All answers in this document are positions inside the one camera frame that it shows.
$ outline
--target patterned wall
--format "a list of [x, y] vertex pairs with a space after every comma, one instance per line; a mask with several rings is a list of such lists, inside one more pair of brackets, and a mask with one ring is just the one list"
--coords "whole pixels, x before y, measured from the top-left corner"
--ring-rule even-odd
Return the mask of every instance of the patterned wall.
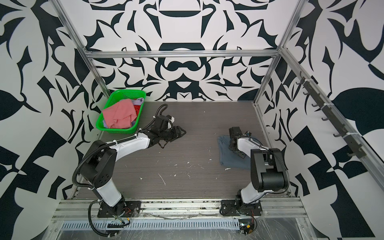
[[94, 61], [111, 91], [140, 89], [150, 101], [253, 100], [271, 57], [117, 58]]
[[0, 1], [0, 235], [42, 234], [106, 99], [47, 0]]
[[277, 48], [298, 0], [63, 0], [93, 51]]
[[[348, 121], [383, 158], [383, 1], [310, 0], [288, 44]], [[318, 237], [384, 238], [384, 192], [314, 100], [279, 62], [260, 100], [273, 145], [284, 152], [293, 194]]]

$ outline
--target red cloth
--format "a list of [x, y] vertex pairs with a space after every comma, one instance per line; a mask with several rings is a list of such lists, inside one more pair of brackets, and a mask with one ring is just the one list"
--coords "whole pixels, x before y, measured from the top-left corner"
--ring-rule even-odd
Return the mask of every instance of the red cloth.
[[130, 128], [131, 122], [137, 118], [132, 100], [121, 100], [103, 110], [103, 116], [108, 128]]
[[141, 107], [141, 105], [133, 105], [133, 107], [135, 108], [135, 110], [136, 110], [136, 115], [138, 116], [138, 115], [139, 115], [139, 112], [140, 112], [140, 107]]

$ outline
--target white debris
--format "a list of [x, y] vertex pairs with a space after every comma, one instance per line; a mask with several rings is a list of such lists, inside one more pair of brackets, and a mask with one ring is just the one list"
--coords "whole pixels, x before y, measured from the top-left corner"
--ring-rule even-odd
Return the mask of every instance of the white debris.
[[[161, 175], [160, 174], [158, 174], [160, 177], [161, 177]], [[164, 179], [161, 177], [161, 180], [163, 180], [163, 183], [164, 183], [164, 186], [166, 185], [166, 183], [165, 183], [165, 181], [164, 181]]]

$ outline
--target plastic basket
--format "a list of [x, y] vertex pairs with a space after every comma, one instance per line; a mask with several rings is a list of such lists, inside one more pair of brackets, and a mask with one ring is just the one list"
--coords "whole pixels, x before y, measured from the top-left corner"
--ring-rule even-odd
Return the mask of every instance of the plastic basket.
[[[107, 107], [112, 106], [113, 104], [117, 103], [121, 99], [137, 99], [137, 98], [144, 98], [147, 96], [147, 94], [144, 91], [141, 90], [135, 90], [135, 89], [119, 89], [111, 93], [110, 97], [108, 98], [107, 103], [105, 104], [103, 109], [106, 109]], [[141, 105], [139, 115], [136, 118], [136, 123], [131, 128], [127, 129], [121, 129], [121, 128], [105, 128], [103, 125], [104, 116], [103, 113], [100, 114], [99, 118], [96, 121], [96, 128], [101, 131], [106, 131], [109, 133], [122, 133], [122, 134], [131, 134], [134, 133], [137, 129], [137, 125], [140, 120], [141, 111], [143, 110], [144, 103]]]

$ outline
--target gray wood surface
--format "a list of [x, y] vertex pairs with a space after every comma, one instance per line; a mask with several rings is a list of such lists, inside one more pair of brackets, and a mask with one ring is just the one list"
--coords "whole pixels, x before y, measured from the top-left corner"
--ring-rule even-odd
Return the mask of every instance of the gray wood surface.
[[[162, 102], [147, 102], [139, 127], [147, 125]], [[250, 182], [250, 172], [219, 163], [217, 137], [229, 135], [230, 127], [250, 131], [263, 144], [265, 139], [250, 101], [167, 102], [163, 115], [175, 118], [187, 134], [161, 149], [158, 145], [139, 150], [118, 160], [113, 172], [117, 189], [126, 198], [234, 197]], [[104, 133], [112, 141], [128, 135]], [[82, 188], [78, 199], [95, 196]]]

